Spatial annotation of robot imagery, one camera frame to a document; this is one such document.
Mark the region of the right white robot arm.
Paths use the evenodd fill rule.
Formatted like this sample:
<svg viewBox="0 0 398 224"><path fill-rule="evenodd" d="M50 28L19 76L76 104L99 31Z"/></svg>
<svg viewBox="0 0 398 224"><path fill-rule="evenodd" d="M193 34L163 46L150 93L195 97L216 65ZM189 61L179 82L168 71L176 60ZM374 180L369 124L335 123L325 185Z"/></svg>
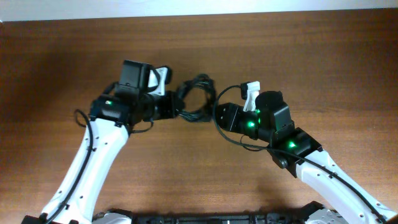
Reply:
<svg viewBox="0 0 398 224"><path fill-rule="evenodd" d="M265 91L249 110L216 103L213 119L220 134L242 134L266 146L233 141L250 151L268 151L273 161L319 193L348 223L397 223L397 212L383 205L347 175L311 135L295 127L279 91Z"/></svg>

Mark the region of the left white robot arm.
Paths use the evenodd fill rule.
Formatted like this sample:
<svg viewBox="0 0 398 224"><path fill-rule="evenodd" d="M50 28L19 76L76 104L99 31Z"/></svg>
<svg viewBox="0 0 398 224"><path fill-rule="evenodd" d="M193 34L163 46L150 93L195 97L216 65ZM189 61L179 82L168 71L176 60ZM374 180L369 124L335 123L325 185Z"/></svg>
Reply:
<svg viewBox="0 0 398 224"><path fill-rule="evenodd" d="M141 121L153 124L176 116L175 95L165 89L172 70L125 60L119 81L93 100L90 112L76 110L85 123L79 150L55 195L38 217L23 223L95 223L96 201L108 172Z"/></svg>

